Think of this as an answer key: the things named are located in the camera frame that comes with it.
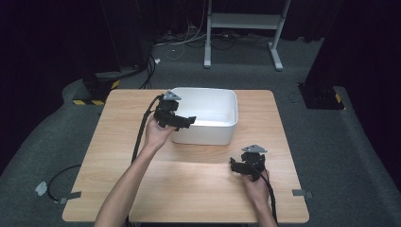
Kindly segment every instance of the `metal stand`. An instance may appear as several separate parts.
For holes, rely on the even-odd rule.
[[[212,13],[212,0],[209,0],[207,10],[207,33],[206,45],[204,48],[204,67],[212,66],[212,48],[211,31],[212,27],[232,27],[232,28],[250,28],[250,29],[271,29],[276,30],[274,40],[269,43],[268,49],[274,61],[277,71],[283,70],[283,64],[277,53],[277,44],[286,21],[287,12],[291,0],[286,0],[283,11],[280,15],[262,15],[262,14],[238,14],[238,13]]]

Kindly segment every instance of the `gray carpet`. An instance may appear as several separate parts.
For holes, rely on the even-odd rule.
[[[214,41],[223,48],[228,44]],[[267,89],[276,98],[289,147],[307,200],[310,220],[299,226],[401,226],[401,196],[371,147],[346,90],[336,87],[346,110],[305,108],[297,83],[305,81],[321,42],[280,41],[284,71],[276,72],[266,44],[236,44],[212,50],[212,68],[204,69],[203,48],[155,47],[160,59],[152,88],[179,86]],[[138,88],[146,72],[122,79],[118,89]],[[64,105],[44,120],[22,144],[0,179],[0,226],[92,226],[64,222],[63,205],[34,189],[60,170],[80,164],[96,128],[102,106],[76,106],[72,97],[80,81],[63,91]],[[56,197],[67,195],[78,170],[52,184]]]

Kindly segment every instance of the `yellow black hazard tape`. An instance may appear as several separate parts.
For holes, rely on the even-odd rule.
[[[101,106],[106,103],[103,100],[73,100],[74,104],[76,105],[97,105]]]
[[[110,90],[108,92],[110,92],[111,90],[116,89],[119,83],[120,83],[120,80],[115,81],[111,85]],[[81,97],[81,98],[74,97],[73,98],[73,102],[76,105],[97,105],[97,106],[101,106],[101,105],[106,104],[107,95],[105,95],[105,97],[102,98],[102,99],[91,98],[90,96]]]

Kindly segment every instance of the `white container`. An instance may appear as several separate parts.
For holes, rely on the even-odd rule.
[[[174,88],[179,96],[176,115],[197,119],[189,129],[174,131],[174,143],[196,145],[228,145],[233,138],[238,107],[231,90],[212,88]]]

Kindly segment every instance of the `table top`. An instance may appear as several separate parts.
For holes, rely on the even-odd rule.
[[[64,220],[95,221],[101,204],[131,163],[145,110],[152,99],[165,92],[111,92],[72,189],[80,191],[81,197],[66,203]],[[241,149],[254,144],[268,150],[266,167],[270,171],[278,221],[308,221],[305,199],[292,195],[292,189],[301,186],[273,93],[234,92],[238,122],[230,145],[184,145],[167,140],[141,182],[130,221],[256,222],[242,179],[231,171],[229,164],[230,157],[240,162]]]

